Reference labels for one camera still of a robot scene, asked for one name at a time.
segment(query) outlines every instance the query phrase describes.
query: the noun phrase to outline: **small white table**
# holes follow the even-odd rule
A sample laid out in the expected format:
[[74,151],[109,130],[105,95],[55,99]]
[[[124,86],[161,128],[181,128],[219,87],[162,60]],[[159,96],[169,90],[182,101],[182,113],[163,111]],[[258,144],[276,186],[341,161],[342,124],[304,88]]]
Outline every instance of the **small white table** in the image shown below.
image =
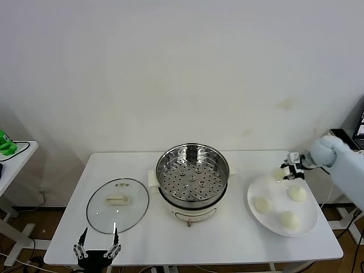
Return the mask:
[[[2,176],[0,178],[0,196],[4,193],[16,175],[20,172],[23,166],[27,163],[29,158],[34,154],[35,150],[38,148],[38,143],[35,141],[29,141],[29,147],[24,150],[28,144],[27,143],[18,143],[18,150],[13,158],[0,162],[3,164]],[[0,155],[0,160],[7,159],[10,156]],[[17,217],[19,213],[11,207],[9,201],[6,200],[4,196],[0,199],[0,208],[7,213],[7,216],[4,220],[0,220],[0,233],[9,237],[13,241],[16,242],[14,247],[11,249],[9,257],[5,260],[5,266],[12,266],[22,249],[33,249],[34,243],[32,239],[28,236],[33,231],[35,224],[30,223],[27,224],[22,232],[19,232],[17,229],[14,229],[12,226],[7,224],[7,221],[10,217]],[[34,240],[35,241],[35,249],[46,250],[49,242],[47,240]]]

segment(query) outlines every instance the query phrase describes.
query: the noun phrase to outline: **steamed bun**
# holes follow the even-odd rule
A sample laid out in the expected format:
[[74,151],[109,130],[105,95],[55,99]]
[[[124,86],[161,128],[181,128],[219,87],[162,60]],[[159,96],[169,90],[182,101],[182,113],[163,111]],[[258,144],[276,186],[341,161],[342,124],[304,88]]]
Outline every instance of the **steamed bun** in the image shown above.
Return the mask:
[[294,185],[288,189],[288,196],[296,202],[303,202],[306,200],[306,190],[300,185]]
[[293,211],[288,210],[280,214],[280,220],[282,225],[291,230],[296,230],[300,228],[300,218]]
[[255,209],[260,213],[268,213],[272,209],[270,201],[265,197],[256,197],[253,203]]

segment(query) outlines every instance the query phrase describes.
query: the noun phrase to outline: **robotic arm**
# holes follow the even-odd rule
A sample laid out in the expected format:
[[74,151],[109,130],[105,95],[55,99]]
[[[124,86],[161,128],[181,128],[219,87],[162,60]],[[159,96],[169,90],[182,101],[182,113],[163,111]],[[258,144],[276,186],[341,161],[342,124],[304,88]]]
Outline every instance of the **robotic arm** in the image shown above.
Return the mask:
[[316,140],[303,154],[291,152],[280,166],[284,179],[304,179],[305,169],[322,167],[331,175],[333,183],[364,210],[364,155],[352,151],[336,136]]

